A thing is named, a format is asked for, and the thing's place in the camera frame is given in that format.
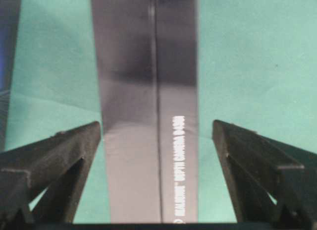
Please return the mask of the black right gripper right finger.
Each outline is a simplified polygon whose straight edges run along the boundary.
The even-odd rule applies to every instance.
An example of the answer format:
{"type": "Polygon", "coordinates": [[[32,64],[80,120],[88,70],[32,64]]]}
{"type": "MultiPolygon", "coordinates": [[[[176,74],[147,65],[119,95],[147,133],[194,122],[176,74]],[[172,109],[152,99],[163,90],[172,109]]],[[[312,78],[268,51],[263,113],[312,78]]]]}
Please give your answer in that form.
{"type": "Polygon", "coordinates": [[[221,120],[212,140],[238,222],[317,222],[315,153],[221,120]]]}

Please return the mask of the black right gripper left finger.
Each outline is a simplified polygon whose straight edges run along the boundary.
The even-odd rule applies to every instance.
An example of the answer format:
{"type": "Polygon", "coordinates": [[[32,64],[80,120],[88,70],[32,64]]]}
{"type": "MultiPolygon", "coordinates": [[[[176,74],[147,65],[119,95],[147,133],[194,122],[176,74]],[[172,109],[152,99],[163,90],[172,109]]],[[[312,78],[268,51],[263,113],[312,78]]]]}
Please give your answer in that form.
{"type": "Polygon", "coordinates": [[[1,153],[1,224],[72,223],[100,140],[94,121],[1,153]]]}

